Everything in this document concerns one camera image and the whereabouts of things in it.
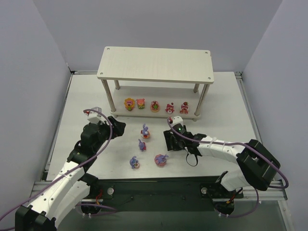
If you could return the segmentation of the purple bunny pink cake toy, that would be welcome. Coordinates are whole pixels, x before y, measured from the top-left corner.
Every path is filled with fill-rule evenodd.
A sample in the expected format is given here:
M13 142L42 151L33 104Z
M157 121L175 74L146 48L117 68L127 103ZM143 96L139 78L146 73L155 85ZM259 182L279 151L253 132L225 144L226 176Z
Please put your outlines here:
M167 164L167 158L169 158L168 155L158 154L155 156L154 162L157 166L164 167Z

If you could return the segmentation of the orange lion toy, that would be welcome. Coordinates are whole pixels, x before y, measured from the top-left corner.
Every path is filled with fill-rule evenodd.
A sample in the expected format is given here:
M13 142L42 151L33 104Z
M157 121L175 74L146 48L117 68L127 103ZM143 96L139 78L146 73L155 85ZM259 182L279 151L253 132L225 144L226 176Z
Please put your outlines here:
M132 98L126 98L124 100L125 109L128 111L132 111L135 107L135 100Z

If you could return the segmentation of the red white bear toy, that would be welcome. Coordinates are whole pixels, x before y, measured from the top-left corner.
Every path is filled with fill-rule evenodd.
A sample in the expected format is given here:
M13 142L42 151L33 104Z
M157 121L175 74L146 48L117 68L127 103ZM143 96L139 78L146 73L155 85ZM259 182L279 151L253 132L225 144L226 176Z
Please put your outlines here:
M174 113L174 103L173 102L171 102L171 103L168 103L167 105L166 105L166 109L165 109L165 111L166 111L166 113L167 114L172 114L172 113Z

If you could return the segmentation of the pink bear burger toy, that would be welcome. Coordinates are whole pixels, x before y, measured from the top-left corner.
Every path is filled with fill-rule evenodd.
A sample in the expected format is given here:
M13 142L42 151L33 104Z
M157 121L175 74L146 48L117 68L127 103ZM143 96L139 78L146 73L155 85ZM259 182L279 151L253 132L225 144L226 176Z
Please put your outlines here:
M142 98L142 99L137 99L136 100L136 103L137 103L137 108L142 110L145 108L145 99Z

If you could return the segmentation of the red white strawberry toy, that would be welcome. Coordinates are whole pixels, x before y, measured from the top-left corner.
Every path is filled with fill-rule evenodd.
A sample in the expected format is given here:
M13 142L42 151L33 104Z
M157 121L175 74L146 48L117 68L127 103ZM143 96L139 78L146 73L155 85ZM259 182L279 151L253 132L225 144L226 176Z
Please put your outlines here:
M180 113L181 114L188 114L189 113L189 104L188 104L188 102L183 102L181 104Z

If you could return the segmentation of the pink bear clover toy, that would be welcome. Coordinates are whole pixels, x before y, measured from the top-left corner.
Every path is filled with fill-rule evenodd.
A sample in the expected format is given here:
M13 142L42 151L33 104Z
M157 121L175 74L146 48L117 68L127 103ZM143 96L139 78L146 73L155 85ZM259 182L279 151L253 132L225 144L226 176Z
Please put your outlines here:
M160 110L160 105L158 103L158 101L152 101L151 102L151 105L150 105L150 109L152 112L156 113L156 112L159 112Z

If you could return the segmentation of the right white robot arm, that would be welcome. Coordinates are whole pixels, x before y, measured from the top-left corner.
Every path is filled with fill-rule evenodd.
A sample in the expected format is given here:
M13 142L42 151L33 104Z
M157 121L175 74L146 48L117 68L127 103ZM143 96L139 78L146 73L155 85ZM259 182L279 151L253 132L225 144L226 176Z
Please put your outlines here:
M180 123L171 125L163 134L168 151L186 150L195 157L209 156L236 164L238 170L226 171L218 178L218 183L229 192L247 186L260 191L279 188L271 182L281 165L257 140L227 142L201 133L193 135Z

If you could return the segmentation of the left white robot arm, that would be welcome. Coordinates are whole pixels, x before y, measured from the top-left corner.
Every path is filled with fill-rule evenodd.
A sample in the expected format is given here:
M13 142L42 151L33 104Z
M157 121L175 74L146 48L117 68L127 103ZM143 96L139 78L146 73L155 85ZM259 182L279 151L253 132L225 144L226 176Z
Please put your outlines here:
M15 230L55 231L77 203L89 195L91 185L98 179L87 174L88 169L99 150L124 134L126 124L113 116L93 115L88 120L56 178L28 206L17 209Z

